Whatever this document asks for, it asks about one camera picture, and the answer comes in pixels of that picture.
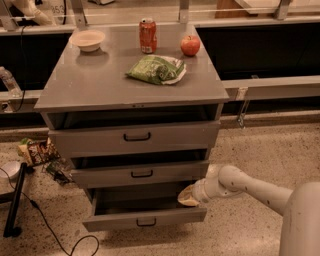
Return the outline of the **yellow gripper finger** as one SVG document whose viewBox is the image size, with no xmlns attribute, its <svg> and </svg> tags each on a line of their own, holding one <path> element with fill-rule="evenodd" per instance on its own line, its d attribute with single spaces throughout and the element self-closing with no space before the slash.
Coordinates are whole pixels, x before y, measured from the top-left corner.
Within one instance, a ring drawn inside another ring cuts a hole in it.
<svg viewBox="0 0 320 256">
<path fill-rule="evenodd" d="M 184 206 L 195 207 L 199 202 L 192 195 L 193 186 L 189 185 L 183 189 L 178 195 L 178 202 Z"/>
</svg>

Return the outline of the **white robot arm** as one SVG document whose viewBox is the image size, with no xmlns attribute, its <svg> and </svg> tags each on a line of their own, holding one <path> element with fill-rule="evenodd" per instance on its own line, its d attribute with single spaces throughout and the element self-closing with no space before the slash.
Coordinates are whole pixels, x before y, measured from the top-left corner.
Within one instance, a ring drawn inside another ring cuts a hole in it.
<svg viewBox="0 0 320 256">
<path fill-rule="evenodd" d="M 177 200 L 185 206 L 198 206 L 242 192 L 283 217 L 279 256 L 320 256 L 319 182 L 291 190 L 253 178 L 233 165 L 213 165 L 204 178 L 183 189 Z"/>
</svg>

